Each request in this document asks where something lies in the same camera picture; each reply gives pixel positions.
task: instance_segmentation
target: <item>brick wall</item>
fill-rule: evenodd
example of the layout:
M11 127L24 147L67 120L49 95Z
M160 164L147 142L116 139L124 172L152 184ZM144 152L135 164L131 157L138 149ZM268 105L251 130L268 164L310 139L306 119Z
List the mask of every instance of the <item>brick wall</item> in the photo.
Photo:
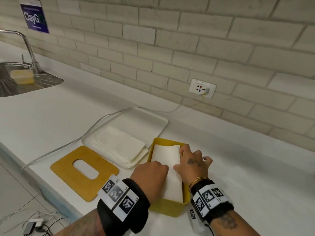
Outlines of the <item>brick wall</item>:
M315 0L0 0L36 53L315 151ZM2 41L25 48L20 37ZM193 78L217 85L189 100Z

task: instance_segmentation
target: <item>sign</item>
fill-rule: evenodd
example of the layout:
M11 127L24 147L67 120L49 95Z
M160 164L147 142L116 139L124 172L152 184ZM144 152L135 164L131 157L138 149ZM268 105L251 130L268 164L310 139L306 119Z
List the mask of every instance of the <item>sign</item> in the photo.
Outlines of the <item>sign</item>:
M49 33L40 0L19 0L29 29Z

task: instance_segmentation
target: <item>electrical outlet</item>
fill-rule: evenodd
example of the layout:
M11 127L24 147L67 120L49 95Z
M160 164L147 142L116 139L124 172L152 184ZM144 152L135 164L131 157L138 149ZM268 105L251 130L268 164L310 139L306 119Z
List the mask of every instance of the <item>electrical outlet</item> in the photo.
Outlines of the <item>electrical outlet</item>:
M200 95L206 92L209 89L209 93L205 95L206 98L212 98L213 93L215 92L216 85L210 84L201 80L193 79L190 84L189 92L196 95Z

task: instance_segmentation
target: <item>yellow container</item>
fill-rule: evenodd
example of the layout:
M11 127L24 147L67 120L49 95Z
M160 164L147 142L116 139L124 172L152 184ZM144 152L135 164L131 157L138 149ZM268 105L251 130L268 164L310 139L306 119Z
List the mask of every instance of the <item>yellow container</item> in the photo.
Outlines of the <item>yellow container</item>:
M174 146L174 145L183 146L185 143L179 143L179 142L175 142L175 141L171 141L171 140L167 140L163 138L155 138L151 146L148 162L151 161L153 148L155 144L169 147L169 146ZM178 217L183 212L183 210L185 209L185 206L190 201L190 194L189 194L188 187L189 186L183 183L183 203L176 202L169 199L160 198L151 205L149 210L156 211L160 214L168 215L171 217Z

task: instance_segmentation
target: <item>white countertop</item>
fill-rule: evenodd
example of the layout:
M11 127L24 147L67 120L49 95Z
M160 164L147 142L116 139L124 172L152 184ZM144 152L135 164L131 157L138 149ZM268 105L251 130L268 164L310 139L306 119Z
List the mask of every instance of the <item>white countertop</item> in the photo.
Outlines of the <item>white countertop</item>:
M21 61L18 47L0 42L0 61ZM172 110L177 104L36 55L60 85L0 98L0 148L20 166L85 133L101 116L129 106ZM166 118L160 137L186 142L213 158L211 178L232 198L236 211L261 235L315 235L315 153L221 119L180 107ZM50 165L81 143L26 170L78 217L96 207L85 202ZM120 169L119 177L132 170ZM193 235L187 214L150 213L140 235Z

